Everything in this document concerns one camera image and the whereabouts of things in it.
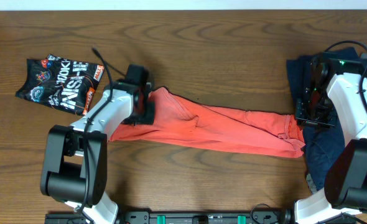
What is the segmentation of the navy blue garment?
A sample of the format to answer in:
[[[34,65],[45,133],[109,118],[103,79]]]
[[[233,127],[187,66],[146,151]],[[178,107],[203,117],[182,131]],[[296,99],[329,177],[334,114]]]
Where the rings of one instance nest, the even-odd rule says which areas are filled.
[[[305,62],[311,57],[311,55],[303,55],[295,60],[286,61],[287,77],[294,103],[301,94]],[[340,122],[337,121],[335,127],[323,131],[305,127],[303,137],[307,173],[310,173],[317,190],[320,190],[324,187],[328,170],[345,149]]]

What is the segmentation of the orange t-shirt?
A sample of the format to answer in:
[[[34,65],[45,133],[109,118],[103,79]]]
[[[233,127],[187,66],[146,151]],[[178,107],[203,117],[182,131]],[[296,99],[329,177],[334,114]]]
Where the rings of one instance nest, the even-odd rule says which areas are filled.
[[[121,124],[110,141],[145,140],[222,152],[298,158],[305,140],[294,116],[194,103],[153,91],[154,124]]]

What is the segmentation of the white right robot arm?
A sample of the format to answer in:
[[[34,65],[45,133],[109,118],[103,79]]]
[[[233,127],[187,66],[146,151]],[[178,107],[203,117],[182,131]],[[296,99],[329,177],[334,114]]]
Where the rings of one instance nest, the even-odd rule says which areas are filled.
[[[310,61],[310,83],[296,100],[298,125],[319,130],[340,122],[345,149],[324,187],[296,201],[296,223],[328,223],[367,213],[367,65],[324,51]]]

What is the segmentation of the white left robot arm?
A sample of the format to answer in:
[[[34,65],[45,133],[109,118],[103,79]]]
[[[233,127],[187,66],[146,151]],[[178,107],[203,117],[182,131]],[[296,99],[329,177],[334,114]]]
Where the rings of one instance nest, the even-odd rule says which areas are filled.
[[[50,129],[40,191],[73,208],[47,214],[46,223],[119,223],[119,207],[105,192],[107,146],[120,124],[152,125],[154,82],[149,71],[130,65],[127,74],[105,87],[91,111],[69,126]]]

